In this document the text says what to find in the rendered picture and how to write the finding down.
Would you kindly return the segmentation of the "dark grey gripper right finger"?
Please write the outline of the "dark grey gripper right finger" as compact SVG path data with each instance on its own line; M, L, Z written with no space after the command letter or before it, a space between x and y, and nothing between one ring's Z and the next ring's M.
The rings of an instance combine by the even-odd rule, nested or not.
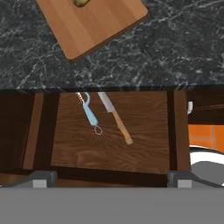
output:
M170 171L167 179L170 188L223 188L223 185L199 178L191 171Z

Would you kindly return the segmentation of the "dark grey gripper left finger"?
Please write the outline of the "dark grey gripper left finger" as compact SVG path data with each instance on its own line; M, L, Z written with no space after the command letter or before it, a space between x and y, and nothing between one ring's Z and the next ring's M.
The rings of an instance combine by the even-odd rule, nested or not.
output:
M17 188L49 188L56 187L58 173L56 171L35 171L24 180L9 184Z

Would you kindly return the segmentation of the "wooden cutting board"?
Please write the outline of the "wooden cutting board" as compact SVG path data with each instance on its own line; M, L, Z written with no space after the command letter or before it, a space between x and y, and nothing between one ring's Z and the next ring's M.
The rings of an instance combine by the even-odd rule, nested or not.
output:
M77 60L142 22L148 10L142 0L36 0L68 60Z

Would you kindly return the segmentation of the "green-brown potato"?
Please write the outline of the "green-brown potato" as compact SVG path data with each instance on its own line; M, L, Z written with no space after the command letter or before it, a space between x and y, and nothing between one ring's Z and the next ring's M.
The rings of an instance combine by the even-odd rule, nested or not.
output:
M84 7L90 0L72 0L77 7Z

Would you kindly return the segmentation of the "dark wooden cupboard front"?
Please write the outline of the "dark wooden cupboard front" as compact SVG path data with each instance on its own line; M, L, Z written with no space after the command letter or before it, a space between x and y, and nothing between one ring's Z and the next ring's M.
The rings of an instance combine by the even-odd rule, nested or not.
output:
M224 90L191 90L187 100L193 104L190 124L224 125Z

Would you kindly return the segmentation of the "light blue vegetable peeler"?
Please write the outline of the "light blue vegetable peeler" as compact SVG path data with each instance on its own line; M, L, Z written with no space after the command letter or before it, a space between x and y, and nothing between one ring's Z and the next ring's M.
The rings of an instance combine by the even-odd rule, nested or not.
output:
M90 94L88 92L85 92L84 95L86 96L86 99L83 98L83 96L81 95L80 92L76 93L81 104L83 107L83 110L86 114L86 117L90 123L90 125L94 128L94 133L96 135L101 135L102 134L102 128L98 125L98 120L95 116L95 114L93 113L92 109L90 108L89 104L90 104Z

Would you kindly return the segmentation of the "open dark wooden drawer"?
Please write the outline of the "open dark wooden drawer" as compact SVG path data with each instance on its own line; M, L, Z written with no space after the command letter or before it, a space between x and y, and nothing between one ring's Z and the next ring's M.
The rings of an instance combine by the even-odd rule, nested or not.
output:
M170 171L190 168L186 95L183 92L112 92L109 99L127 128L126 144L98 94L90 107L96 135L75 94L36 94L22 166L54 170L62 179L163 187Z

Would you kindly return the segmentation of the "wooden-handled kitchen knife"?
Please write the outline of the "wooden-handled kitchen knife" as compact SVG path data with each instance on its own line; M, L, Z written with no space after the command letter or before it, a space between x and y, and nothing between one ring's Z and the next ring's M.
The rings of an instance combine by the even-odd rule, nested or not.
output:
M98 95L99 95L101 102L103 103L105 109L109 113L113 114L113 116L115 118L115 122L117 124L117 127L122 132L126 144L133 144L133 140L130 136L130 133L128 132L125 125L123 124L121 117L117 113L116 108L114 107L112 101L109 99L108 95L105 92L98 92Z

